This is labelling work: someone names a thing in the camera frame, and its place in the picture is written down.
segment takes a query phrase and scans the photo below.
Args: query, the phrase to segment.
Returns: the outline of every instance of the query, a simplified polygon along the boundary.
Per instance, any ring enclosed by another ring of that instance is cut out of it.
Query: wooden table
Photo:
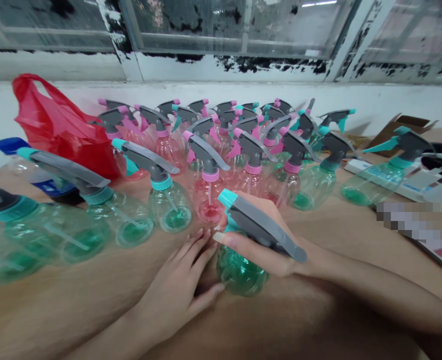
[[[442,129],[426,134],[442,141]],[[369,160],[385,161],[371,155]],[[370,209],[346,202],[339,187],[312,212],[284,209],[295,234],[337,253],[395,272],[442,299],[442,268],[403,236],[383,227]],[[182,184],[186,179],[174,178]],[[47,201],[37,189],[0,169],[0,187]],[[148,179],[114,186],[147,201]],[[408,201],[396,195],[393,199]],[[71,267],[47,266],[0,286],[0,359],[51,359],[103,329],[142,296],[167,256],[201,223],[167,234],[156,229],[134,249],[109,248]],[[201,287],[216,281],[215,260]],[[315,279],[274,278],[255,298],[223,293],[215,305],[152,349],[146,359],[426,359],[401,329],[344,291]]]

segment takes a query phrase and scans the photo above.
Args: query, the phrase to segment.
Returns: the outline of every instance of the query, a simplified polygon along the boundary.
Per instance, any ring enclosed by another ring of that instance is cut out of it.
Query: pink spray bottle
[[[196,182],[194,207],[199,219],[208,224],[218,224],[224,205],[218,200],[224,190],[224,182],[219,177],[219,168],[228,170],[229,166],[221,156],[207,142],[188,130],[184,132],[184,139],[189,146],[188,162],[195,158],[202,161],[202,177]]]
[[[286,205],[299,193],[299,172],[303,168],[303,161],[306,153],[309,153],[312,160],[320,163],[314,150],[302,137],[295,132],[289,131],[288,127],[279,130],[281,140],[272,154],[287,152],[291,157],[286,161],[284,167],[273,172],[264,183],[262,197],[271,200],[277,208]]]
[[[109,140],[123,139],[123,135],[119,131],[119,129],[122,128],[123,117],[124,116],[119,112],[119,110],[117,108],[114,108],[106,112],[103,112],[102,114],[99,114],[97,116],[97,118],[101,122],[90,121],[89,123],[102,126],[106,131],[106,135]],[[149,173],[144,169],[140,169],[139,171],[133,173],[131,176],[126,176],[127,164],[126,164],[126,159],[124,158],[122,152],[116,149],[115,147],[112,147],[112,156],[116,160],[116,164],[119,168],[120,175],[123,180],[128,180],[128,181],[139,180],[147,176],[147,174]]]
[[[169,122],[169,119],[160,112],[143,105],[135,105],[135,108],[139,111],[139,114],[146,119],[148,124],[154,124],[156,126],[157,140],[154,145],[154,152],[179,168],[179,172],[176,175],[182,174],[186,168],[184,151],[166,129],[165,124]]]
[[[249,134],[252,134],[255,139],[259,140],[259,123],[263,120],[262,115],[255,115],[237,123],[234,129],[241,129]],[[232,148],[229,154],[224,158],[226,163],[231,167],[229,171],[224,171],[221,176],[226,184],[226,187],[231,190],[234,189],[239,182],[239,176],[244,172],[248,156],[241,153],[241,147],[237,141],[236,134],[233,134],[231,141]]]
[[[237,127],[234,129],[234,136],[237,137],[241,152],[247,154],[249,160],[244,167],[244,171],[239,174],[237,182],[233,186],[233,191],[239,190],[260,197],[263,182],[261,161],[266,158],[268,161],[276,162],[277,158],[266,150],[258,138],[256,139],[249,132]]]

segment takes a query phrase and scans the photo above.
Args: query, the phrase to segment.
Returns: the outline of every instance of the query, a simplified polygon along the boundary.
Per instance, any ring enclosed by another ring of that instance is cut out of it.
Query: finger
[[[200,228],[199,230],[197,230],[197,233],[195,235],[191,236],[191,238],[189,238],[189,236],[188,236],[187,241],[181,246],[181,248],[179,249],[179,251],[175,255],[175,259],[177,259],[177,260],[182,259],[184,257],[184,255],[187,254],[187,252],[189,251],[191,246],[197,240],[199,240],[203,234],[204,234],[204,229]]]
[[[199,314],[202,310],[212,305],[216,300],[217,295],[223,290],[224,290],[224,284],[217,283],[211,286],[211,288],[207,290],[205,293],[195,298],[188,309],[191,318],[193,318],[194,316]]]
[[[204,232],[204,236],[202,236],[202,238],[200,238],[194,244],[192,244],[192,246],[189,249],[189,251],[186,253],[186,255],[184,255],[183,260],[185,259],[185,261],[187,263],[189,263],[189,267],[192,266],[192,264],[193,264],[194,260],[196,259],[197,255],[202,250],[202,248],[207,244],[207,242],[209,241],[210,237],[211,237],[211,229],[207,229]]]
[[[268,273],[284,277],[293,272],[295,260],[259,245],[236,232],[216,232],[213,240],[233,249],[241,256],[257,264]]]
[[[208,247],[199,258],[196,260],[194,265],[192,266],[192,273],[195,277],[196,282],[199,281],[201,277],[202,271],[206,267],[206,264],[212,258],[212,256],[216,253],[217,250],[217,242],[213,242],[210,247]]]

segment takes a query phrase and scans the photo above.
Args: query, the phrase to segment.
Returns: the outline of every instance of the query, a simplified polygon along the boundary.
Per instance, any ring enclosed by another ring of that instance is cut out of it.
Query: glass pane
[[[324,58],[353,3],[252,0],[246,8],[245,0],[129,1],[141,51]]]
[[[442,0],[397,0],[365,62],[442,62]]]

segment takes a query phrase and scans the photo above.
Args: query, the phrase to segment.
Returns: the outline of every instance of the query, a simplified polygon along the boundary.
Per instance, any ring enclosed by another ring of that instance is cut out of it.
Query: pink bottle cap
[[[264,138],[264,141],[262,142],[265,146],[269,146],[269,147],[271,147],[271,146],[274,146],[274,145],[276,145],[276,139],[273,139],[273,140],[271,140],[271,139],[268,139],[268,138]]]
[[[249,163],[246,164],[246,166],[244,167],[244,169],[250,173],[251,175],[257,175],[260,174],[262,171],[262,166],[251,166],[249,165]]]
[[[202,170],[202,179],[207,181],[208,183],[213,183],[214,181],[219,179],[219,169],[214,174],[207,174]]]
[[[289,161],[286,161],[286,163],[284,163],[284,169],[287,172],[290,172],[290,173],[293,173],[293,174],[296,174],[296,173],[300,172],[301,168],[302,168],[302,165],[299,165],[299,166],[293,165]]]

